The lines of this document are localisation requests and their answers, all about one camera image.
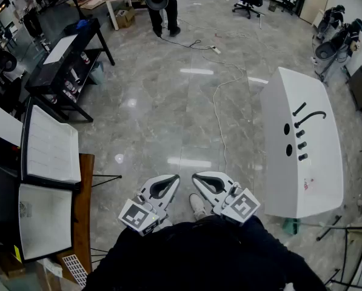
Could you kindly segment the black round seat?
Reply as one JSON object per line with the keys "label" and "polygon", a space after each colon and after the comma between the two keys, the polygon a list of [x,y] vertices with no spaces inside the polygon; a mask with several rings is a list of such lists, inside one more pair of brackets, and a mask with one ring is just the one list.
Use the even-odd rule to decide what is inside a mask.
{"label": "black round seat", "polygon": [[0,69],[6,72],[12,72],[17,66],[16,58],[8,51],[0,47]]}

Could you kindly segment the open cardboard box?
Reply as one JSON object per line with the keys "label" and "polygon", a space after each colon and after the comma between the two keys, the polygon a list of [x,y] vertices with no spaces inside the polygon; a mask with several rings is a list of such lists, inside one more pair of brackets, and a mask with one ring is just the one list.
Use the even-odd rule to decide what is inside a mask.
{"label": "open cardboard box", "polygon": [[114,12],[118,28],[128,28],[135,22],[135,9],[126,7]]}

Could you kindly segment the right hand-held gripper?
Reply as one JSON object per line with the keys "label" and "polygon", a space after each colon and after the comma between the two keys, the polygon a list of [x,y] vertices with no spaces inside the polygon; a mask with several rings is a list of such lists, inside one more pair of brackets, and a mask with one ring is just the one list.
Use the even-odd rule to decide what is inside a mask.
{"label": "right hand-held gripper", "polygon": [[259,208],[260,202],[223,172],[205,171],[192,175],[192,182],[212,212],[234,225],[243,225]]}

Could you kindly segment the white curved counter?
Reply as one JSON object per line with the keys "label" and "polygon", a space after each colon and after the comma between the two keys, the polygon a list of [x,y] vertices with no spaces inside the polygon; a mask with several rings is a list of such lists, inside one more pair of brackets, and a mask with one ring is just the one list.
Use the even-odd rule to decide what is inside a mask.
{"label": "white curved counter", "polygon": [[[305,218],[338,208],[343,202],[344,176],[340,140],[324,84],[279,67],[260,93],[266,151],[267,215]],[[293,116],[302,104],[306,106]],[[312,112],[324,111],[294,124]],[[297,138],[296,133],[305,134]],[[306,141],[302,150],[298,144]],[[308,158],[299,161],[304,153]]]}

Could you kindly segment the person's black-clothed body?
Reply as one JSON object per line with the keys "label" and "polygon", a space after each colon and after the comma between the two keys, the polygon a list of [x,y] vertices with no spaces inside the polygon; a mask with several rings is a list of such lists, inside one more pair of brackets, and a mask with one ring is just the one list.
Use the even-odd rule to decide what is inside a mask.
{"label": "person's black-clothed body", "polygon": [[217,216],[175,224],[163,250],[117,260],[112,248],[83,291],[327,291],[304,258],[261,256]]}

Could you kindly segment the person's right forearm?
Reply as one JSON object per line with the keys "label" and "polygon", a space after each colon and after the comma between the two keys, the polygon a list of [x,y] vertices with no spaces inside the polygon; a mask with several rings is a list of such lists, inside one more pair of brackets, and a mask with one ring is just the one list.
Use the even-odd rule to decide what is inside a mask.
{"label": "person's right forearm", "polygon": [[284,259],[289,253],[288,249],[264,228],[256,216],[249,218],[242,226],[231,226],[231,231],[242,245],[261,256],[278,260]]}

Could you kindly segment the black metal stand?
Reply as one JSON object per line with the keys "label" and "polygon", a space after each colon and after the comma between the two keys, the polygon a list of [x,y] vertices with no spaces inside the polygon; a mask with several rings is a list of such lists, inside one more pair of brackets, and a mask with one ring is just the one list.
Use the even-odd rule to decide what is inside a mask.
{"label": "black metal stand", "polygon": [[362,219],[318,222],[314,267],[327,291],[362,291]]}

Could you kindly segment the teal bag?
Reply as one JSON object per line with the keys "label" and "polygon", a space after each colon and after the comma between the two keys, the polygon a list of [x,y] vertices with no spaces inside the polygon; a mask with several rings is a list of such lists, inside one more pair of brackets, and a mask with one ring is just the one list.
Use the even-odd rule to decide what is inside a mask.
{"label": "teal bag", "polygon": [[101,61],[94,63],[89,77],[96,85],[101,85],[104,82],[104,66]]}

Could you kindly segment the green block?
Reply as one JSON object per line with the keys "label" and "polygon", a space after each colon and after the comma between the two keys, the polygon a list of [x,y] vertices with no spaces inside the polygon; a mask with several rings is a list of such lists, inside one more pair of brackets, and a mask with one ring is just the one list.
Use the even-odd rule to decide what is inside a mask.
{"label": "green block", "polygon": [[283,230],[289,235],[296,235],[300,227],[300,219],[286,218],[283,222]]}

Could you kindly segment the brown wooden table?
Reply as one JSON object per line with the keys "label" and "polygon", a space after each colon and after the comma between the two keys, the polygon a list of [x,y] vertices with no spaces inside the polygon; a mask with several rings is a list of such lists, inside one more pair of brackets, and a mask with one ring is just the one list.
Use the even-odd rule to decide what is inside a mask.
{"label": "brown wooden table", "polygon": [[87,273],[92,271],[92,257],[90,248],[90,202],[93,187],[121,179],[121,175],[94,174],[95,156],[79,154],[81,182],[79,191],[73,193],[72,201],[72,248],[56,255],[62,266],[62,276],[74,282],[74,277],[63,261],[63,257],[75,255]]}

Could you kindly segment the white tissue pack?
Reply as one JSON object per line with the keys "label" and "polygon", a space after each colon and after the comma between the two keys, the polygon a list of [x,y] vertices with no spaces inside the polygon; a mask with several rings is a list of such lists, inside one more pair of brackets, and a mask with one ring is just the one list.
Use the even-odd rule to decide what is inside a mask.
{"label": "white tissue pack", "polygon": [[53,262],[51,259],[49,258],[44,258],[42,260],[43,262],[43,266],[49,271],[51,272],[52,274],[54,274],[55,276],[59,277],[59,278],[62,278],[63,275],[62,275],[62,267]]}

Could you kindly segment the white wire grid rack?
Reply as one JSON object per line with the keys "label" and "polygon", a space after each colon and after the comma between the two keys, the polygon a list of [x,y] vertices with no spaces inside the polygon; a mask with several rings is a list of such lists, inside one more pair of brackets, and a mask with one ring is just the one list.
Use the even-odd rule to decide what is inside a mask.
{"label": "white wire grid rack", "polygon": [[62,258],[74,280],[82,288],[86,286],[87,272],[75,254]]}

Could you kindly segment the person's left forearm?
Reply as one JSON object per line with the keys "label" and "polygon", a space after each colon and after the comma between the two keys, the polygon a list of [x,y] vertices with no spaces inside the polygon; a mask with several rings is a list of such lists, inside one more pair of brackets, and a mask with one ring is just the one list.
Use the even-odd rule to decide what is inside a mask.
{"label": "person's left forearm", "polygon": [[160,252],[167,244],[175,231],[175,225],[159,229],[157,232],[141,236],[133,230],[126,228],[119,235],[112,248],[113,257],[117,260],[128,256],[142,256],[143,253],[152,254]]}

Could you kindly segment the white flat board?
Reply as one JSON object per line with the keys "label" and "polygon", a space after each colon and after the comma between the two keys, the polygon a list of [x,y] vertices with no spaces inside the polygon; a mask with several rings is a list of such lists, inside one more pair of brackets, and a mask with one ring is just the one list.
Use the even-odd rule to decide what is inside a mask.
{"label": "white flat board", "polygon": [[76,37],[77,37],[77,34],[61,38],[58,41],[58,43],[55,45],[53,50],[50,52],[48,57],[45,59],[43,64],[46,65],[46,64],[58,62],[62,58],[62,56],[68,49],[68,47],[71,45],[71,43],[75,40]]}

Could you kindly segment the black shelf table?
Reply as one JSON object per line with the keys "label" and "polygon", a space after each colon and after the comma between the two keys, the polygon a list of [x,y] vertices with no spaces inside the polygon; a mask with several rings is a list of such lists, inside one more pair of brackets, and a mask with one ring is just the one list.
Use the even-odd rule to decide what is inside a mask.
{"label": "black shelf table", "polygon": [[[44,104],[51,113],[64,121],[69,120],[69,112],[76,112],[85,121],[93,122],[93,118],[78,105],[79,96],[94,63],[102,52],[107,55],[112,66],[115,65],[115,61],[101,33],[99,20],[89,19],[88,24],[80,30],[76,29],[77,23],[66,26],[59,38],[52,43],[54,48],[61,38],[77,34],[62,58],[58,62],[44,65],[43,62],[48,57],[48,54],[45,54],[27,80],[25,89],[32,98]],[[88,56],[89,64],[85,64],[82,60],[82,52]],[[75,82],[70,73],[71,68],[74,68],[80,83]],[[64,85],[66,79],[76,87],[76,93],[73,94]]]}

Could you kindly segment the black cabinet with yellow label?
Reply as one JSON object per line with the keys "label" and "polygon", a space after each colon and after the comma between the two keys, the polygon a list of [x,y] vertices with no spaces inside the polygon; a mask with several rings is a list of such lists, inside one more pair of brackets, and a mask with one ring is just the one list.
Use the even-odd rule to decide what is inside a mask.
{"label": "black cabinet with yellow label", "polygon": [[22,120],[0,108],[0,245],[18,261],[71,248],[80,181],[76,129],[35,99]]}

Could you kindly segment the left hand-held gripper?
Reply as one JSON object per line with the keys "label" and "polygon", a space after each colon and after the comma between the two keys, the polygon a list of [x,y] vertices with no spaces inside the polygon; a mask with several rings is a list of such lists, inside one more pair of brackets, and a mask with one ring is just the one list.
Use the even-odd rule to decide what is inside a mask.
{"label": "left hand-held gripper", "polygon": [[172,226],[166,212],[180,184],[177,174],[166,174],[148,179],[133,199],[128,199],[119,214],[119,220],[129,229],[146,236]]}

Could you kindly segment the person's right white shoe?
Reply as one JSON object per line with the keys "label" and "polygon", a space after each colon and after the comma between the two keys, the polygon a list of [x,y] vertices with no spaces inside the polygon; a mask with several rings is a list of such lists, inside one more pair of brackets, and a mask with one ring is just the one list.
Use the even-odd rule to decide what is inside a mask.
{"label": "person's right white shoe", "polygon": [[193,210],[193,215],[196,221],[203,219],[207,216],[207,212],[202,199],[196,194],[192,193],[189,196],[190,206]]}

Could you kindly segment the black curved faucet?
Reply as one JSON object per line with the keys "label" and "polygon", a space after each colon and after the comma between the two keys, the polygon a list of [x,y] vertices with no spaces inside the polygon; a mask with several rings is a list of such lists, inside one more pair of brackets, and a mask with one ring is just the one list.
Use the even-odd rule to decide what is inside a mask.
{"label": "black curved faucet", "polygon": [[325,119],[327,116],[327,114],[324,111],[312,112],[312,113],[308,114],[307,116],[305,116],[302,120],[296,122],[294,124],[294,127],[299,128],[302,123],[306,122],[309,118],[316,116],[316,115],[321,115],[323,119]]}

